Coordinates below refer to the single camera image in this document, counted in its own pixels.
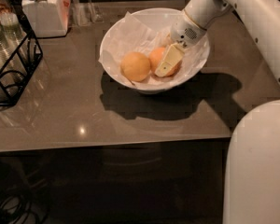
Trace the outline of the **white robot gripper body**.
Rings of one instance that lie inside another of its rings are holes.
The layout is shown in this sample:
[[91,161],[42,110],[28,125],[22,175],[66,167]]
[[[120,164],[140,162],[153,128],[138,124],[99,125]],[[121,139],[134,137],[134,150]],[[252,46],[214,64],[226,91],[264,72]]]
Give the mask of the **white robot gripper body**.
[[195,46],[205,34],[206,31],[185,14],[178,15],[170,29],[171,39],[184,49]]

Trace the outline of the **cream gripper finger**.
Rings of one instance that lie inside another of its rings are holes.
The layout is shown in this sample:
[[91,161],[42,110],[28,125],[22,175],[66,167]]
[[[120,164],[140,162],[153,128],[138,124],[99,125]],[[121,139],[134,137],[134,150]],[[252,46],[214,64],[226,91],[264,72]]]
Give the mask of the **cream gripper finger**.
[[184,49],[178,43],[167,46],[155,70],[155,75],[157,77],[170,76],[182,61],[184,54]]
[[170,46],[171,44],[174,43],[174,40],[171,38],[171,35],[168,34],[163,40],[162,40],[162,45],[164,47]]

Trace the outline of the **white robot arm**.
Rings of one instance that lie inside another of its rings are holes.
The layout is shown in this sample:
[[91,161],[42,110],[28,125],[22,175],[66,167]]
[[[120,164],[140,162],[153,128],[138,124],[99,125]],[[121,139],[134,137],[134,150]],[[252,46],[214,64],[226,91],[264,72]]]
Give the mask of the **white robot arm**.
[[234,10],[262,56],[246,71],[263,102],[234,129],[224,178],[222,224],[280,224],[280,1],[189,0],[171,28],[171,54],[198,43]]

